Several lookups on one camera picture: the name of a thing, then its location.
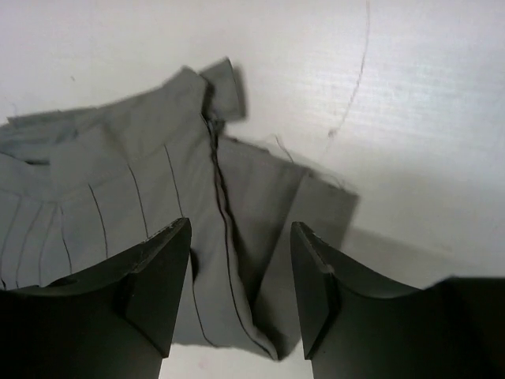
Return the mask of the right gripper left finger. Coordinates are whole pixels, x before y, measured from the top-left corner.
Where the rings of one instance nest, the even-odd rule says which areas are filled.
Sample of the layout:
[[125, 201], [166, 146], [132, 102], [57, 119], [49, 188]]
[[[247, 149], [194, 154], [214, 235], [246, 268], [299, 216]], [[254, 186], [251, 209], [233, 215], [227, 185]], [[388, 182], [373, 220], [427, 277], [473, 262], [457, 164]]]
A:
[[170, 353], [191, 223], [54, 281], [1, 293], [4, 378], [157, 378]]

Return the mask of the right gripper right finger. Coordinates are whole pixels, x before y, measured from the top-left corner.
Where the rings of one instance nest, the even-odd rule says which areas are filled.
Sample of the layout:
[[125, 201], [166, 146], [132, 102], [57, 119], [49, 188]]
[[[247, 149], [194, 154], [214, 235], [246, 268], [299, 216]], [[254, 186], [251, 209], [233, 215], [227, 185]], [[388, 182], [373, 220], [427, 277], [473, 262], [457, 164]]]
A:
[[316, 378], [501, 378], [504, 281], [399, 283], [334, 249], [306, 224], [290, 231], [304, 356]]

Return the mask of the grey pleated skirt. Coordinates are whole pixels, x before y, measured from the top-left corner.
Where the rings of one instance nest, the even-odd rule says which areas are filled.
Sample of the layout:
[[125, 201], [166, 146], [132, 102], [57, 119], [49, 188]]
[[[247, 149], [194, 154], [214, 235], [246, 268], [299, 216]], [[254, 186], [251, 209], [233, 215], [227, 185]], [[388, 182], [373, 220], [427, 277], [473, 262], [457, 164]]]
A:
[[192, 251], [174, 341], [287, 357], [300, 339], [290, 226], [339, 245], [357, 198], [224, 136], [244, 114], [222, 60], [116, 103], [8, 118], [1, 288], [46, 286], [186, 217]]

